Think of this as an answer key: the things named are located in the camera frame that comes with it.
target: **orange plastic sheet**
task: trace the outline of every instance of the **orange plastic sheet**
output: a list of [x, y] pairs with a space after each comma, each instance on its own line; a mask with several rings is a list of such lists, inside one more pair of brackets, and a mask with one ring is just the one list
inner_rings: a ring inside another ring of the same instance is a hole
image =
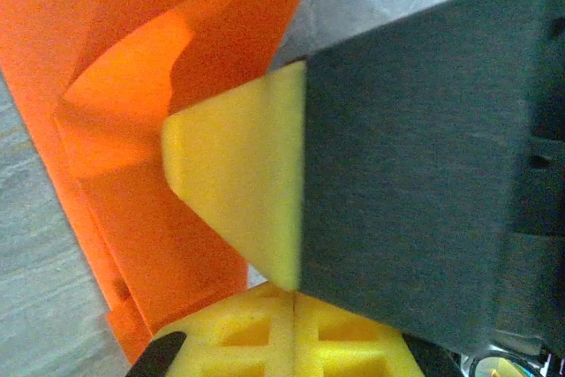
[[131, 361], [246, 281], [166, 185], [162, 121], [264, 73], [298, 1], [0, 0], [0, 66]]

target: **dark gray panel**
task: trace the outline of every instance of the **dark gray panel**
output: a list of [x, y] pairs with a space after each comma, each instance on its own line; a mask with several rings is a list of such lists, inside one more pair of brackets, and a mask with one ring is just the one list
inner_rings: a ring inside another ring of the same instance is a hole
[[522, 243], [509, 230], [545, 6], [455, 0], [308, 60], [303, 292], [454, 351], [486, 347], [508, 314], [504, 252]]

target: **yellow foam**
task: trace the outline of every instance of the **yellow foam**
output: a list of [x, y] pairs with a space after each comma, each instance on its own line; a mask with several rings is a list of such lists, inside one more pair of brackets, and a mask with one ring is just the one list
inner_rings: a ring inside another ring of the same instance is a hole
[[298, 287], [305, 63], [169, 117], [171, 189], [269, 281]]
[[262, 284], [155, 337], [186, 340], [166, 377], [423, 377], [395, 329]]

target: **marble surface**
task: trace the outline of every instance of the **marble surface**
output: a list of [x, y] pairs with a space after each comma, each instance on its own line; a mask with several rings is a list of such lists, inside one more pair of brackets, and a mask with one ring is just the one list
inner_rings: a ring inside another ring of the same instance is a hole
[[[445, 0], [303, 0], [273, 61]], [[253, 273], [251, 284], [261, 281]], [[0, 375], [120, 376], [107, 306], [0, 81]]]

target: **black object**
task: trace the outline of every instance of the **black object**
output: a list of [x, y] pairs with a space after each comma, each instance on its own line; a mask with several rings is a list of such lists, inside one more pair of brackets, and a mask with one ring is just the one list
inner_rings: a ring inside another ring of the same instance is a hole
[[403, 335], [403, 338], [425, 377], [463, 377], [451, 352], [417, 337]]
[[164, 377], [185, 339], [185, 333], [175, 331], [153, 340], [125, 377]]
[[453, 0], [307, 60], [300, 290], [565, 354], [565, 0]]

